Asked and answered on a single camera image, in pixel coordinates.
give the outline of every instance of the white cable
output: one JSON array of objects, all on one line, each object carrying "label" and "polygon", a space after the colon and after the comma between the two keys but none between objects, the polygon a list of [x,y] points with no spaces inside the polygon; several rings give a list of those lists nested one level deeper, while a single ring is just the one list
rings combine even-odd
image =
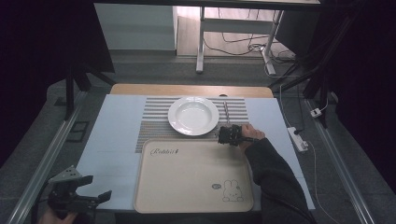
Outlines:
[{"label": "white cable", "polygon": [[282,115],[285,121],[288,123],[289,127],[291,127],[288,119],[286,118],[285,110],[283,109],[283,103],[282,103],[282,85],[279,87],[279,101],[280,101],[280,107],[282,108]]},{"label": "white cable", "polygon": [[327,98],[326,100],[327,100],[327,101],[326,101],[326,105],[325,105],[322,109],[320,109],[320,111],[326,109],[327,105],[329,104],[329,98]]},{"label": "white cable", "polygon": [[[218,12],[219,12],[219,19],[221,19],[221,18],[223,17],[223,15],[222,15],[222,12],[221,12],[221,8],[220,8],[220,7],[218,7]],[[260,13],[260,9],[257,10],[256,21],[258,20],[259,13]],[[247,38],[246,38],[246,39],[233,40],[233,41],[227,41],[227,40],[224,38],[224,33],[221,33],[221,34],[222,34],[222,36],[223,36],[223,40],[224,40],[225,42],[228,42],[228,43],[235,43],[235,42],[239,42],[239,41],[248,40],[248,41],[249,41],[249,44],[247,45],[247,49],[248,49],[249,51],[248,51],[247,53],[242,53],[242,54],[248,54],[248,53],[250,53],[250,52],[259,52],[259,53],[261,53],[261,47],[264,46],[264,45],[260,45],[260,44],[250,44],[251,41],[252,41],[252,39],[253,39],[254,34],[251,34],[251,35],[247,34]],[[256,38],[264,38],[264,37],[267,37],[267,36],[258,36],[258,37],[254,37],[254,39],[256,39]],[[222,50],[222,49],[217,49],[217,50],[219,50],[219,51],[221,51],[221,52],[224,52],[224,53],[227,53],[227,54],[242,55],[242,54],[233,54],[233,53],[227,52],[227,51]]]},{"label": "white cable", "polygon": [[318,198],[318,186],[317,186],[317,153],[315,151],[315,147],[314,145],[310,142],[310,141],[306,141],[307,143],[309,143],[312,148],[314,149],[314,178],[315,178],[315,197],[317,198],[317,202],[319,207],[321,208],[321,210],[329,217],[332,219],[332,221],[334,221],[337,224],[340,224],[338,221],[336,221],[332,216],[330,216],[326,210],[322,207],[322,205],[319,202],[319,198]]}]

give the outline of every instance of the cartoon rabbit print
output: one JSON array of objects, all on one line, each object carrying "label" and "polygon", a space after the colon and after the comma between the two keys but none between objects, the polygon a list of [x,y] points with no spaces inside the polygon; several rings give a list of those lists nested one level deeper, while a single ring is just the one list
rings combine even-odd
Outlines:
[{"label": "cartoon rabbit print", "polygon": [[239,188],[238,181],[224,181],[224,202],[242,202],[242,190]]}]

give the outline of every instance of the black sleeve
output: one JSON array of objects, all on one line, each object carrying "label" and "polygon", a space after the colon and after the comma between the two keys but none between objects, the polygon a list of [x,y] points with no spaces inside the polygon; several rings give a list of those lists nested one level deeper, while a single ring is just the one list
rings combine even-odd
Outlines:
[{"label": "black sleeve", "polygon": [[252,144],[245,154],[262,189],[262,223],[311,223],[303,189],[270,141]]}]

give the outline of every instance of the white plate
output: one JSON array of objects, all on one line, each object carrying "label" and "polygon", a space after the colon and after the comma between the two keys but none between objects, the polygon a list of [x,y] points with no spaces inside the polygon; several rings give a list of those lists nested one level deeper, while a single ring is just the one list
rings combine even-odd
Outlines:
[{"label": "white plate", "polygon": [[209,100],[189,96],[175,101],[168,110],[168,120],[178,132],[201,135],[210,132],[219,122],[218,108]]}]

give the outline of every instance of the beige tray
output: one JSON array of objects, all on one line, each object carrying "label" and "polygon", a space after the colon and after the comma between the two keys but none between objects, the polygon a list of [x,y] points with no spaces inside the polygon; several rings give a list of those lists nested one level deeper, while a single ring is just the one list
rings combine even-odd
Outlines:
[{"label": "beige tray", "polygon": [[139,213],[246,212],[253,206],[239,148],[215,140],[151,139],[143,146],[134,208]]}]

